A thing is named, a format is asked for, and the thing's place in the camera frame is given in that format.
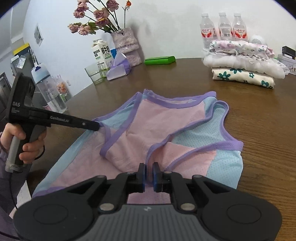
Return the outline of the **person's left hand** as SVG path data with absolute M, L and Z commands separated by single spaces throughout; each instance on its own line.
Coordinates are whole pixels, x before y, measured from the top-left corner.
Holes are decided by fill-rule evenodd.
M 39 156 L 40 149 L 44 145 L 44 139 L 47 135 L 47 131 L 43 131 L 39 137 L 30 143 L 23 145 L 23 152 L 20 153 L 19 158 L 25 164 L 32 164 L 32 162 Z M 1 134 L 1 145 L 6 152 L 9 151 L 13 137 L 17 137 L 20 140 L 26 138 L 26 134 L 20 125 L 14 125 L 7 123 L 3 133 Z

